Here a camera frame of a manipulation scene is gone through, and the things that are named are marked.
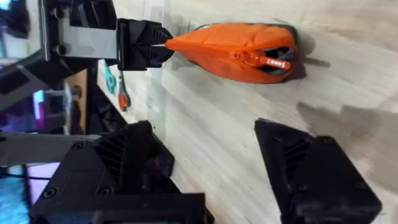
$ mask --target cable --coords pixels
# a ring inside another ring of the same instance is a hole
[[[0,173],[0,176],[3,177],[15,177],[15,178],[21,178],[21,179],[28,179],[28,180],[50,180],[51,178],[48,177],[30,177],[30,176],[25,176],[25,175],[16,175],[16,174],[8,174],[8,173]]]

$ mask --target black 3d printed part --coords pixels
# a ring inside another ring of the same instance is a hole
[[[283,224],[369,224],[381,211],[333,138],[265,119],[255,131]]]
[[[174,157],[148,121],[77,142],[30,211],[32,223],[212,223],[205,194],[181,194]]]

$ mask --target orange zipper bag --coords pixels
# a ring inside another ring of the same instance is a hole
[[[166,41],[165,46],[209,72],[248,83],[277,83],[293,72],[295,30],[267,24],[213,24]]]

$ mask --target zipper pull tag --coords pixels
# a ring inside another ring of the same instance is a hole
[[[281,68],[284,70],[289,70],[292,67],[292,64],[288,61],[269,58],[266,56],[260,57],[260,62],[263,65],[269,65],[269,66]]]
[[[261,67],[263,65],[272,66],[275,68],[281,68],[288,70],[292,67],[292,64],[285,60],[279,60],[267,57],[264,52],[252,51],[252,52],[232,52],[230,57],[234,60],[239,60],[253,67]]]

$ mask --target wooden table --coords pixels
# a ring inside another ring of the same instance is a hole
[[[383,202],[375,223],[397,223],[398,1],[114,4],[118,17],[163,22],[174,35],[214,22],[289,23],[312,50],[306,78],[275,85],[220,78],[179,54],[163,69],[125,73],[132,107],[123,116],[153,124],[176,158],[174,182],[205,192],[217,223],[280,223],[253,131],[258,117],[335,137]],[[98,85],[117,106],[99,67]]]

